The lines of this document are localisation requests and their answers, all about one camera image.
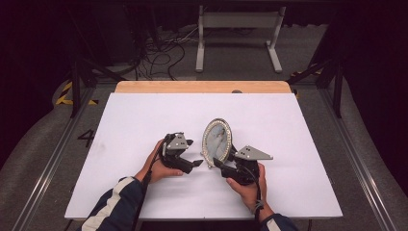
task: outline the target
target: person's right hand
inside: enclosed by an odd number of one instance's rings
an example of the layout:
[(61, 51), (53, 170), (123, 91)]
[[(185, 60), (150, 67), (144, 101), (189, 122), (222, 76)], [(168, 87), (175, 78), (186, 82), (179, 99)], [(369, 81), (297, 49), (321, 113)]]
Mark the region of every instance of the person's right hand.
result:
[[(262, 164), (258, 164), (258, 167), (259, 167), (259, 186), (261, 188), (261, 200), (264, 203), (264, 209), (260, 211), (259, 215), (259, 221), (261, 222), (270, 215), (273, 215), (274, 213), (267, 203), (267, 180), (265, 178), (265, 167)], [(231, 187), (231, 189), (233, 189), (241, 196), (243, 204), (251, 211), (252, 214), (254, 214), (258, 191), (256, 184), (253, 183), (251, 185), (242, 186), (232, 178), (227, 178), (226, 181)]]

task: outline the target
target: black metal part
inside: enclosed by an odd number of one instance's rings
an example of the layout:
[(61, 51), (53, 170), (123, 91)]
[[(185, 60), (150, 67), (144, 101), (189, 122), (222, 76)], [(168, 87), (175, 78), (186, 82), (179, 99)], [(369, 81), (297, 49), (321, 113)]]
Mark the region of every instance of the black metal part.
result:
[[(176, 134), (167, 134), (163, 143), (170, 143)], [(191, 145), (192, 140), (187, 140), (187, 144)], [(189, 174), (192, 171), (193, 167), (199, 167), (203, 160), (197, 160), (193, 162), (189, 162), (180, 157), (186, 149), (168, 149), (165, 146), (161, 146), (159, 148), (159, 156), (164, 166), (170, 168), (177, 168)]]
[(246, 161), (243, 159), (235, 158), (237, 168), (226, 166), (217, 158), (214, 158), (213, 161), (214, 165), (221, 169), (222, 177), (232, 178), (240, 185), (250, 185), (255, 182), (254, 177), (259, 178), (259, 168), (257, 161)]

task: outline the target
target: striped sleeve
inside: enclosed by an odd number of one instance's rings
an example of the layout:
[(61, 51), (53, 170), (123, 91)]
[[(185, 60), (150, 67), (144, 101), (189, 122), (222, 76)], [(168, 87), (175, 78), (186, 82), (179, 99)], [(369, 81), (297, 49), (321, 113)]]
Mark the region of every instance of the striped sleeve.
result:
[(273, 214), (261, 222), (261, 231), (297, 231), (290, 218)]
[(141, 183), (122, 178), (105, 192), (78, 230), (130, 230), (142, 196)]

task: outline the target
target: wooden edge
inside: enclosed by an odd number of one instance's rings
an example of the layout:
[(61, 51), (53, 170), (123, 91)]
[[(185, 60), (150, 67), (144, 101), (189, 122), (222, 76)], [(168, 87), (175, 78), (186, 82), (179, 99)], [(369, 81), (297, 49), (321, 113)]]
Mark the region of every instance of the wooden edge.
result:
[(122, 81), (115, 93), (292, 93), (285, 81)]

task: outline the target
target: white board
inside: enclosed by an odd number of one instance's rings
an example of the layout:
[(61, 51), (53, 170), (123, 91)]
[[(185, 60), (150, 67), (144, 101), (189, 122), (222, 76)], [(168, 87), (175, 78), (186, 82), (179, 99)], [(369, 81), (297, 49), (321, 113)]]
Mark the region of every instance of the white board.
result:
[[(200, 155), (202, 135), (214, 118), (231, 127), (237, 149), (251, 145), (273, 156), (266, 167), (268, 203), (290, 218), (341, 217), (302, 112), (291, 93), (113, 93), (101, 118), (66, 218), (86, 218), (119, 178), (139, 171), (156, 142), (184, 132), (194, 140), (182, 155)], [(152, 184), (142, 219), (253, 218), (218, 168), (204, 162), (190, 174)]]

